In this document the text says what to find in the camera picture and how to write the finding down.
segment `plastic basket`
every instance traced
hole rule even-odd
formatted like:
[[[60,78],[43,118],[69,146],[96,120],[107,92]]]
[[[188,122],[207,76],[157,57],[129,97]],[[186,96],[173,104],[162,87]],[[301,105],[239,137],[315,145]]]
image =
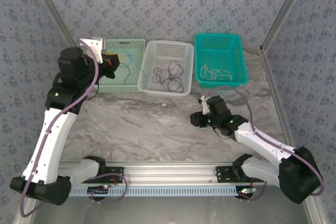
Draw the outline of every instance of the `plastic basket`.
[[[154,69],[165,70],[170,64],[178,62],[183,68],[183,74],[179,77],[183,86],[172,81],[169,90],[165,85],[155,81]],[[191,91],[191,81],[194,65],[194,46],[189,43],[152,40],[147,43],[145,54],[138,79],[138,89],[148,95],[157,97],[183,97]]]
[[[145,51],[144,39],[107,39],[107,52],[117,52],[121,63],[128,65],[127,67],[118,67],[115,71],[116,77],[108,79],[103,77],[99,81],[99,92],[139,92],[137,82],[139,78],[140,69],[134,64],[130,63],[130,58],[127,53],[133,56],[134,61],[138,66],[142,63],[143,54]]]
[[[195,36],[195,76],[201,88],[211,89],[223,85],[237,87],[247,83],[247,69],[241,43],[240,37],[234,34]],[[202,67],[205,65],[209,70],[222,69],[231,76],[226,75],[221,80],[210,80],[211,73],[203,72]]]

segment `light green basket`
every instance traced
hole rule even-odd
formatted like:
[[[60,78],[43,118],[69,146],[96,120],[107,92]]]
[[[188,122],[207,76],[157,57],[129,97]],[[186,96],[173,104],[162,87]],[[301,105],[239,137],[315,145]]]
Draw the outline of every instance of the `light green basket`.
[[[144,39],[107,39],[106,45],[107,52],[116,52],[119,55],[121,63],[128,65],[130,59],[127,53],[134,56],[134,61],[138,66],[142,64],[142,58],[145,51]],[[99,81],[99,92],[103,93],[120,93],[120,92],[139,92],[137,88],[140,69],[136,67],[134,63],[128,65],[131,70],[131,75],[125,79],[129,74],[126,67],[118,67],[115,71],[116,77],[114,79],[108,79],[103,77]]]

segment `marble surface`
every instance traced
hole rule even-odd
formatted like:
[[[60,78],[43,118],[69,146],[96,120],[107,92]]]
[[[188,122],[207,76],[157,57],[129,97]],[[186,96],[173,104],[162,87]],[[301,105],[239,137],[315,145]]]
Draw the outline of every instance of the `marble surface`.
[[[249,81],[239,90],[248,98],[256,126],[283,142],[261,59],[245,53],[245,60]],[[197,129],[190,123],[190,114],[202,109],[197,99],[207,92],[193,80],[188,96],[150,97],[155,104],[145,101],[141,93],[99,93],[83,104],[61,159],[80,160],[95,155],[107,161],[230,162],[243,153],[256,155],[243,144],[219,138],[211,128]],[[222,96],[232,114],[249,118],[246,105],[234,91],[216,93]]]

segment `blue patterned wall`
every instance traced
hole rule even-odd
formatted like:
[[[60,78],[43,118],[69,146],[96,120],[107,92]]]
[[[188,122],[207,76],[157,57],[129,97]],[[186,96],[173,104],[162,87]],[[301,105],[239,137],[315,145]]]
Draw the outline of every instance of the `blue patterned wall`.
[[[322,199],[336,223],[336,0],[298,0],[267,56],[293,136],[327,183]]]
[[[236,33],[260,45],[284,0],[53,0],[74,38],[192,42],[196,33]]]
[[[40,0],[0,0],[0,223],[12,223],[9,189],[35,148],[44,102],[66,45]]]

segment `teal basket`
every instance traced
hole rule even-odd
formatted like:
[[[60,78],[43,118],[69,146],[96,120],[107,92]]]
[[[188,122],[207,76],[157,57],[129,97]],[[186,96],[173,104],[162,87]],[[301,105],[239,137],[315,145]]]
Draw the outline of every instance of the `teal basket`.
[[[197,34],[195,36],[195,76],[203,89],[219,86],[237,87],[248,81],[243,47],[238,35]],[[224,76],[211,80],[211,70]]]
[[[121,63],[128,65],[131,75],[126,67],[118,67],[115,71],[116,77],[108,79],[103,77],[99,81],[99,92],[105,93],[120,93],[120,92],[139,92],[137,83],[140,74],[140,69],[130,63],[130,58],[127,53],[133,55],[133,59],[138,66],[142,64],[142,58],[145,51],[144,39],[107,39],[107,52],[116,52]]]

